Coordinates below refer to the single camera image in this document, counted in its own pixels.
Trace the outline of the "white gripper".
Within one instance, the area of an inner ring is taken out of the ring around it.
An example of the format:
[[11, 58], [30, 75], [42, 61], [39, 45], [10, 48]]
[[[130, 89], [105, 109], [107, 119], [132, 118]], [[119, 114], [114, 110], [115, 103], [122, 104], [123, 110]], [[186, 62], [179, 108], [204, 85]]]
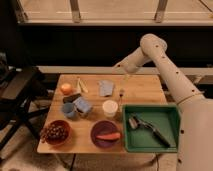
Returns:
[[113, 66], [113, 69], [114, 70], [119, 70], [119, 71], [122, 71], [123, 73], [125, 73], [124, 74], [124, 77], [123, 77], [123, 80], [124, 81], [126, 81], [126, 80], [128, 80], [128, 78], [129, 78], [129, 72], [125, 69], [125, 67], [121, 64], [121, 62], [118, 62], [118, 63], [116, 63], [114, 66]]

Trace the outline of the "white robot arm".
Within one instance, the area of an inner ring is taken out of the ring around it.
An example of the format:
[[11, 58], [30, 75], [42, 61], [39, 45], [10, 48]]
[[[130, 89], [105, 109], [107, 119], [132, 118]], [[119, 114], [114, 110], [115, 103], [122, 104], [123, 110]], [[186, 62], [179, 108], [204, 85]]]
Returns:
[[167, 43], [145, 34], [140, 46], [115, 67], [136, 73], [152, 61], [181, 112], [176, 171], [213, 171], [213, 99], [199, 89], [166, 55]]

